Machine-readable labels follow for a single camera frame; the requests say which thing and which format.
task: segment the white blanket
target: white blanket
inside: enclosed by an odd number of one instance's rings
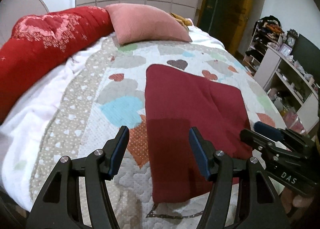
[[[189,29],[192,43],[224,50],[219,40],[194,26]],[[104,39],[75,53],[65,64],[56,67],[34,84],[0,126],[0,183],[12,199],[28,211],[33,205],[29,181],[41,138],[59,108],[67,85],[84,68],[87,58],[100,50]]]

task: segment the dark red cloth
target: dark red cloth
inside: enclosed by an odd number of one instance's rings
[[[216,150],[247,159],[252,149],[240,141],[250,129],[241,91],[165,65],[147,69],[145,89],[148,151],[155,203],[184,202],[210,191],[189,145],[196,126]]]
[[[19,19],[0,49],[0,123],[35,82],[113,31],[109,13],[92,6]]]

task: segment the blue gripper pad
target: blue gripper pad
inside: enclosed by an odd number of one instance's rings
[[[279,129],[271,127],[267,124],[264,124],[260,121],[256,122],[253,126],[253,129],[256,133],[261,134],[275,142],[283,141],[284,137]]]
[[[127,126],[121,126],[119,132],[114,138],[118,141],[110,158],[110,168],[108,174],[113,177],[119,172],[119,168],[129,142],[129,129]]]
[[[211,142],[202,138],[196,127],[192,127],[189,130],[189,143],[193,155],[196,158],[200,174],[209,181],[210,176],[212,175],[210,170],[214,166],[214,146],[211,144]]]

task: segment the pink pillow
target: pink pillow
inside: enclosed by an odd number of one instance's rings
[[[143,40],[192,42],[172,16],[148,5],[118,3],[105,7],[120,45]]]

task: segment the wooden door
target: wooden door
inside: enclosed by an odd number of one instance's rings
[[[227,51],[234,55],[241,42],[247,25],[253,0],[231,0],[231,10],[227,15],[230,29],[226,29],[229,38],[225,44]]]

